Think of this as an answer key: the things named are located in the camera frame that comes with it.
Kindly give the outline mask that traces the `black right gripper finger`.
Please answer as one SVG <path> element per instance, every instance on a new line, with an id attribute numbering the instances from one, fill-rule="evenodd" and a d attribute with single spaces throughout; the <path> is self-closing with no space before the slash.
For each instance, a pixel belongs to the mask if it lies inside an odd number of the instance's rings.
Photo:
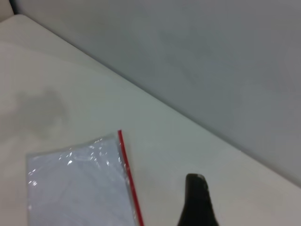
<path id="1" fill-rule="evenodd" d="M 184 207 L 179 226 L 218 226 L 209 187 L 201 174 L 187 174 L 185 180 Z"/>

